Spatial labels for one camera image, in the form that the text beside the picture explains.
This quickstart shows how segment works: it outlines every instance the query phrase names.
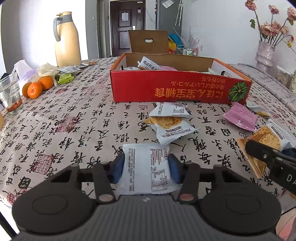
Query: beige thermos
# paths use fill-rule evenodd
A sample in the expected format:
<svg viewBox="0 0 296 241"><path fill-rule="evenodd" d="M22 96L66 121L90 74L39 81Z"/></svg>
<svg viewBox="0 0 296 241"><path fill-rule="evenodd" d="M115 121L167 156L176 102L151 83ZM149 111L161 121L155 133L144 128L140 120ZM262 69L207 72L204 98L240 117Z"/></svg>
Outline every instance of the beige thermos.
<svg viewBox="0 0 296 241"><path fill-rule="evenodd" d="M72 12L63 12L54 20L54 48L58 67L81 64L78 32Z"/></svg>

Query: red box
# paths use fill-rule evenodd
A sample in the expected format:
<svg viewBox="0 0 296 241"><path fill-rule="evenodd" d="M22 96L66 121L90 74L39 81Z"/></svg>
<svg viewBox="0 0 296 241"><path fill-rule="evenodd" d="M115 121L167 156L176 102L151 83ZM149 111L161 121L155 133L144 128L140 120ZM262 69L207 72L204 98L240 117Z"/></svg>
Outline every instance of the red box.
<svg viewBox="0 0 296 241"><path fill-rule="evenodd" d="M137 66L143 56L178 71L123 70ZM222 76L190 72L208 72L208 68ZM197 100L244 104L252 84L250 78L220 60L179 54L124 53L111 67L110 76L115 102Z"/></svg>

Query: doorway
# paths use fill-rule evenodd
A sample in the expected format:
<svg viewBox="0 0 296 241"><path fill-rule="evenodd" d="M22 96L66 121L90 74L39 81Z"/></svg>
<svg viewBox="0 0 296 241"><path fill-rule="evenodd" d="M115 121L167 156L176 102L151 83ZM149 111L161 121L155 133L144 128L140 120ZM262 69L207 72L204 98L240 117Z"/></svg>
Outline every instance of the doorway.
<svg viewBox="0 0 296 241"><path fill-rule="evenodd" d="M111 1L111 41L113 56L130 52L128 30L144 30L144 1Z"/></svg>

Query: round black disc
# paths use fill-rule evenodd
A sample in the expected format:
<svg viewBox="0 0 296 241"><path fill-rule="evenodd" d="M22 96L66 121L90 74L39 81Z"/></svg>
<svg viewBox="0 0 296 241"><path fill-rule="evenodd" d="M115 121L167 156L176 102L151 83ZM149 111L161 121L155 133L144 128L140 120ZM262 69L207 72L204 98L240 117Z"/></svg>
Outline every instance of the round black disc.
<svg viewBox="0 0 296 241"><path fill-rule="evenodd" d="M70 231L92 214L92 200L80 190L48 188L35 189L19 197L12 207L16 224L37 234L59 234Z"/></svg>
<svg viewBox="0 0 296 241"><path fill-rule="evenodd" d="M206 221L223 232L249 236L273 230L281 215L281 205L272 194L257 186L229 183L201 201Z"/></svg>

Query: gray ribbed surface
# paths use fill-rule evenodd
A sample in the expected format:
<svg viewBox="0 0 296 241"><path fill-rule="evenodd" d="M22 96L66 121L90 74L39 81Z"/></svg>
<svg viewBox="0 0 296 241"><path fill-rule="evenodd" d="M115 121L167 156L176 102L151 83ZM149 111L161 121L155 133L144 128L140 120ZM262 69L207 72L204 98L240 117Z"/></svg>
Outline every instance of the gray ribbed surface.
<svg viewBox="0 0 296 241"><path fill-rule="evenodd" d="M180 205L171 196L122 196L101 205L90 220L66 234L43 237L21 233L13 241L280 241L273 234L237 237L208 226L192 206Z"/></svg>

